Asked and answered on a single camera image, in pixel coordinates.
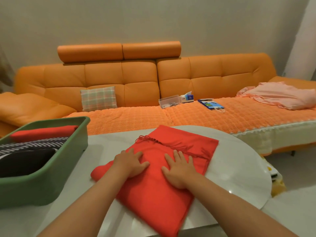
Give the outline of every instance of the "pink cloth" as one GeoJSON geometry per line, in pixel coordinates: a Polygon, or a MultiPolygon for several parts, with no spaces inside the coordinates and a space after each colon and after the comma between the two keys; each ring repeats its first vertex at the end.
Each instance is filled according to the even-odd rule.
{"type": "Polygon", "coordinates": [[[257,87],[245,87],[237,95],[280,108],[298,110],[316,106],[315,89],[297,89],[282,82],[262,82],[257,87]]]}

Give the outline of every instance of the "green plastic tray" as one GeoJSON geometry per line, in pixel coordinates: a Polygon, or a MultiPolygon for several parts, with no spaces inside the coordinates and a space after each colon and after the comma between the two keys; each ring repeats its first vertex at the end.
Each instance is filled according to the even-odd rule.
{"type": "MultiPolygon", "coordinates": [[[[38,171],[24,176],[0,178],[0,208],[22,205],[47,205],[57,199],[88,147],[87,125],[89,117],[73,117],[35,121],[13,131],[32,130],[45,127],[78,125],[71,137],[55,155],[38,171]]],[[[0,139],[0,145],[12,143],[10,135],[0,139]]]]}

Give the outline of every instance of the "folded red clothing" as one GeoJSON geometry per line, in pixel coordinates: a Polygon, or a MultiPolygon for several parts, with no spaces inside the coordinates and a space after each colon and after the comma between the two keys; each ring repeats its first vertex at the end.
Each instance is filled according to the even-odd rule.
{"type": "MultiPolygon", "coordinates": [[[[116,198],[160,235],[177,236],[194,197],[187,190],[174,188],[164,178],[161,167],[168,167],[164,154],[173,158],[176,149],[183,152],[187,161],[191,155],[196,171],[204,175],[217,145],[218,140],[160,125],[149,135],[140,136],[130,147],[135,153],[142,151],[140,162],[149,161],[150,166],[128,179],[116,198]]],[[[112,164],[111,161],[96,167],[92,179],[98,181],[112,164]]]]}
{"type": "Polygon", "coordinates": [[[28,131],[17,131],[10,135],[10,137],[18,143],[57,137],[67,137],[71,136],[77,128],[77,125],[66,125],[60,127],[40,128],[28,131]]]}

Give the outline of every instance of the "orange sofa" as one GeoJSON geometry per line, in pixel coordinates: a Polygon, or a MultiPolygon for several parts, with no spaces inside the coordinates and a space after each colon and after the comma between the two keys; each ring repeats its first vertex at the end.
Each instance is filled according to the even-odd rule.
{"type": "MultiPolygon", "coordinates": [[[[64,64],[22,67],[14,80],[14,94],[0,94],[0,137],[31,121],[80,115],[91,118],[90,135],[159,124],[203,125],[238,135],[269,126],[294,130],[296,123],[316,120],[315,109],[289,111],[235,98],[240,89],[267,81],[316,88],[314,81],[278,77],[264,53],[179,57],[180,42],[60,46],[57,51],[64,64]],[[115,86],[118,108],[82,112],[80,90],[108,86],[115,86]],[[195,100],[216,98],[226,112],[215,113],[197,102],[159,107],[158,99],[188,91],[195,100]]],[[[315,142],[271,144],[271,151],[260,154],[295,150],[315,142]]]]}

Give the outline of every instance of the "white round table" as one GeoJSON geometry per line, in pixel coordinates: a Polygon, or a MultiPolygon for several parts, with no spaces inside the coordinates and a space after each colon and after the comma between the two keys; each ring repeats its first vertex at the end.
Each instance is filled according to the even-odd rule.
{"type": "MultiPolygon", "coordinates": [[[[227,191],[261,209],[271,194],[271,177],[261,157],[247,144],[225,132],[202,126],[174,128],[219,140],[205,176],[227,191]]],[[[114,159],[140,135],[154,129],[91,135],[84,152],[60,196],[47,206],[26,206],[0,210],[2,236],[36,236],[62,211],[93,185],[91,171],[114,159]]],[[[216,220],[194,200],[182,229],[216,224],[216,220]]],[[[98,236],[145,237],[156,235],[146,223],[116,200],[112,203],[98,236]]]]}

